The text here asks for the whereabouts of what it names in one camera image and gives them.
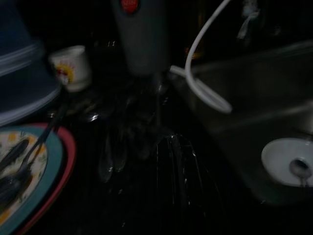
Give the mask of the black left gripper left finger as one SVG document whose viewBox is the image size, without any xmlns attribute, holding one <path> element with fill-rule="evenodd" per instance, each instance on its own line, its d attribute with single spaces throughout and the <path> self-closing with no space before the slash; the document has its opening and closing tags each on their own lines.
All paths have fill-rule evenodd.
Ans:
<svg viewBox="0 0 313 235">
<path fill-rule="evenodd" d="M 177 137 L 164 137 L 156 146 L 156 188 L 162 235 L 179 235 L 181 201 L 176 158 Z"/>
</svg>

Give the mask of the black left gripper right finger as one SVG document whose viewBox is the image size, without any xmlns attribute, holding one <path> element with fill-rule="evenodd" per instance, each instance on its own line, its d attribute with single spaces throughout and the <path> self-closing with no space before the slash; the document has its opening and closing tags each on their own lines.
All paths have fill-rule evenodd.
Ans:
<svg viewBox="0 0 313 235">
<path fill-rule="evenodd" d="M 182 167 L 188 235 L 226 235 L 225 211 L 217 185 L 197 157 L 191 142 L 182 138 Z"/>
</svg>

